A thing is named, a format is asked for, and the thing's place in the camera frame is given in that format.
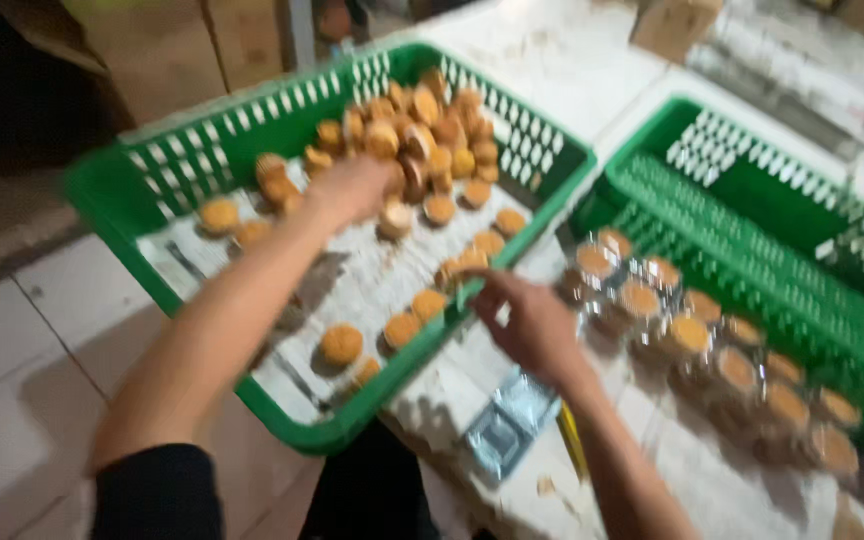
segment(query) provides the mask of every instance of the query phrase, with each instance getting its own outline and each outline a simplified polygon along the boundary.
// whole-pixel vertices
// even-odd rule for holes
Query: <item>hand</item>
[[[382,210],[383,194],[398,173],[393,161],[368,156],[342,160],[309,183],[305,202],[341,231]]]
[[[575,315],[549,287],[509,272],[470,270],[465,275],[485,278],[485,288],[470,305],[513,362],[559,390],[577,378],[594,377],[575,336]],[[506,303],[509,323],[502,326],[496,314]]]

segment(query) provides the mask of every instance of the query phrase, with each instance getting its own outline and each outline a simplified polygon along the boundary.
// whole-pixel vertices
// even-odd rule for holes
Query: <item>table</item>
[[[818,146],[728,92],[627,45],[632,7],[590,0],[483,2],[391,39],[435,43],[473,63],[590,144],[599,166],[568,208],[588,191],[609,157],[668,96],[684,93],[846,182],[845,166]],[[553,279],[565,257],[551,233],[516,267]],[[606,392],[670,490],[709,538],[830,538],[837,486],[823,476],[763,472],[734,448],[720,448],[702,419],[656,403],[630,384],[624,354],[589,358]],[[605,538],[592,487],[580,483],[558,429],[535,441],[498,488],[474,472],[461,435],[512,369],[478,321],[447,343],[383,413],[383,421],[458,492],[474,519],[503,538]],[[549,479],[552,493],[540,495]],[[864,523],[864,508],[852,505]]]

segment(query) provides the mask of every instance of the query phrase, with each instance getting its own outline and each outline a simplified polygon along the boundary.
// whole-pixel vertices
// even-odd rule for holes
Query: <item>green plastic basket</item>
[[[864,422],[863,202],[676,98],[608,162],[569,221],[576,236],[607,224],[756,321],[810,385],[845,394]],[[864,423],[855,441],[864,450]]]
[[[256,185],[261,152],[299,156],[316,126],[340,118],[346,105],[384,94],[391,80],[414,85],[439,67],[453,88],[473,87],[496,118],[500,182],[534,210],[531,223],[507,244],[494,266],[510,264],[548,226],[595,164],[593,153],[541,113],[473,68],[423,43],[347,56],[316,73],[273,81],[174,115],[91,153],[66,175],[68,198],[162,310],[182,300],[139,253],[137,238],[162,229],[174,216],[195,212],[218,192]],[[462,296],[474,292],[463,289]],[[379,409],[422,367],[468,315],[450,304],[391,358],[388,366],[335,414],[320,423],[292,421],[246,375],[236,392],[269,431],[314,455],[345,448]]]

